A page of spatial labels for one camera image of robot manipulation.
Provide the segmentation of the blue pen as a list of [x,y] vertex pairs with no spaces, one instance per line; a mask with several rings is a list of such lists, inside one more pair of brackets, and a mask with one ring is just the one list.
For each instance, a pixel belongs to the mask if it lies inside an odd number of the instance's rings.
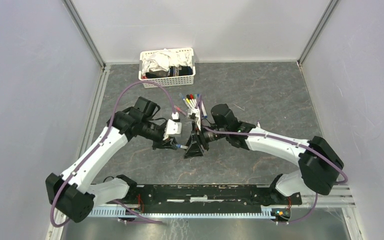
[[177,144],[176,147],[177,147],[178,149],[184,149],[184,150],[186,150],[186,149],[189,148],[188,146],[186,146],[186,145],[182,145],[182,144]]

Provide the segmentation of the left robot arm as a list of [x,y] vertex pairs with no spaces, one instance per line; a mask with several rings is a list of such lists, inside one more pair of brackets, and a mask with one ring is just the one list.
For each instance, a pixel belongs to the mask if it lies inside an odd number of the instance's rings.
[[151,140],[157,149],[176,149],[175,135],[181,133],[180,115],[174,110],[171,118],[158,125],[154,121],[160,106],[139,97],[134,106],[114,112],[99,137],[83,155],[61,174],[50,173],[45,179],[46,192],[51,204],[51,223],[56,223],[54,211],[59,210],[68,220],[83,221],[93,210],[113,200],[133,203],[137,190],[126,180],[116,177],[94,184],[93,180],[112,156],[140,136]]

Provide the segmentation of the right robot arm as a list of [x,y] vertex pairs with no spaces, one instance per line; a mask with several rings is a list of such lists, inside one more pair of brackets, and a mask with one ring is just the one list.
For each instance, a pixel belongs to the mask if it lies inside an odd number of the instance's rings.
[[320,136],[311,140],[286,137],[262,129],[259,125],[238,120],[227,104],[211,109],[214,122],[202,124],[201,110],[188,110],[192,132],[186,143],[184,158],[200,157],[209,144],[226,140],[231,146],[247,151],[262,152],[284,159],[299,169],[278,175],[270,185],[269,199],[282,204],[295,193],[312,191],[327,196],[339,184],[344,163],[329,143]]

